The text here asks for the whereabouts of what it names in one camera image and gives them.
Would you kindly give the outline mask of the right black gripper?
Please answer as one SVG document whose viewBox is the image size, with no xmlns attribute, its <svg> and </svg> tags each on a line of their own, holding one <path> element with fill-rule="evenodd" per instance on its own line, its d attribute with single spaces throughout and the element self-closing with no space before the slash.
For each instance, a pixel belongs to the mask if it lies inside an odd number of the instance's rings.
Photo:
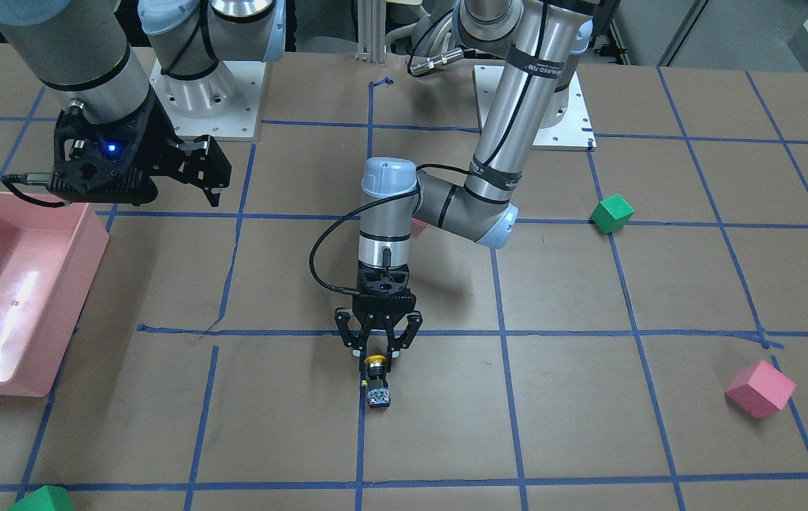
<svg viewBox="0 0 808 511">
<path fill-rule="evenodd" d="M 157 197 L 152 177 L 171 177 L 219 206 L 231 184 L 231 162 L 213 136 L 180 143 L 155 93 L 111 123 L 89 123 L 87 111 L 70 106 L 57 117 L 51 194 L 69 202 L 141 206 Z"/>
</svg>

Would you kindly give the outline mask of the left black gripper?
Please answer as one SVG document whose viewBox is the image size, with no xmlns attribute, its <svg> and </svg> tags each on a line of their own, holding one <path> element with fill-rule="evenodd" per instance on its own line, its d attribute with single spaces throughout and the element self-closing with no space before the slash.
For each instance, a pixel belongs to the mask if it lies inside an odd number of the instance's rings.
<svg viewBox="0 0 808 511">
<path fill-rule="evenodd" d="M 338 332 L 353 356 L 367 355 L 367 341 L 372 330 L 385 332 L 387 348 L 385 355 L 393 359 L 399 352 L 408 349 L 423 324 L 420 311 L 416 311 L 416 295 L 408 287 L 407 264 L 393 268 L 374 268 L 358 263 L 356 291 L 352 308 L 336 308 L 333 312 Z M 360 322 L 358 334 L 350 330 L 350 321 Z M 395 327 L 406 318 L 406 328 L 397 336 Z"/>
</svg>

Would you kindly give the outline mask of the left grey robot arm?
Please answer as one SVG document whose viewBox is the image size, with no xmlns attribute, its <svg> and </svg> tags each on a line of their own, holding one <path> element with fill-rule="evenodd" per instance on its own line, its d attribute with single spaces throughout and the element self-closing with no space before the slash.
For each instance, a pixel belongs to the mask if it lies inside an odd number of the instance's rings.
<svg viewBox="0 0 808 511">
<path fill-rule="evenodd" d="M 384 358 L 407 349 L 422 326 L 408 285 L 412 221 L 498 249 L 518 216 L 511 198 L 544 117 L 569 85 L 576 52 L 594 23 L 598 1 L 455 1 L 456 41 L 500 57 L 503 74 L 492 94 L 465 180 L 435 177 L 401 158 L 369 158 L 361 180 L 355 287 L 326 285 L 348 295 L 351 307 L 333 314 L 354 356 L 367 358 L 369 336 L 387 337 Z"/>
</svg>

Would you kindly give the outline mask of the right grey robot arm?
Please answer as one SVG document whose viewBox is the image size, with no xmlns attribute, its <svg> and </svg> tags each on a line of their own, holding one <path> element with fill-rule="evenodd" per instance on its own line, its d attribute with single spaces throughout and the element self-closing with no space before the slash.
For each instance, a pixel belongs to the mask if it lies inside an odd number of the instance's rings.
<svg viewBox="0 0 808 511">
<path fill-rule="evenodd" d="M 212 132 L 181 138 L 168 116 L 207 117 L 240 97 L 228 62 L 269 62 L 287 46 L 284 1 L 140 1 L 162 94 L 103 1 L 0 1 L 0 33 L 61 103 L 47 172 L 1 184 L 38 207 L 157 198 L 155 177 L 196 187 L 217 207 L 231 162 Z"/>
</svg>

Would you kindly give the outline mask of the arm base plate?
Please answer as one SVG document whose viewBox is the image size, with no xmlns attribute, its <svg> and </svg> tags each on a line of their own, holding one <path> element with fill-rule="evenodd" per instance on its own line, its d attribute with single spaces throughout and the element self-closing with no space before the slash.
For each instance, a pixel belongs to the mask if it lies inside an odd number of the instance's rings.
<svg viewBox="0 0 808 511">
<path fill-rule="evenodd" d="M 218 141 L 252 141 L 257 133 L 267 64 L 226 61 L 208 75 L 180 81 L 161 74 L 156 61 L 150 83 L 176 134 L 189 141 L 202 135 Z"/>
<path fill-rule="evenodd" d="M 503 69 L 501 65 L 474 67 L 476 110 L 481 128 L 485 126 Z M 531 149 L 585 151 L 594 150 L 596 145 L 580 76 L 576 72 L 569 87 L 556 92 L 549 101 Z"/>
</svg>

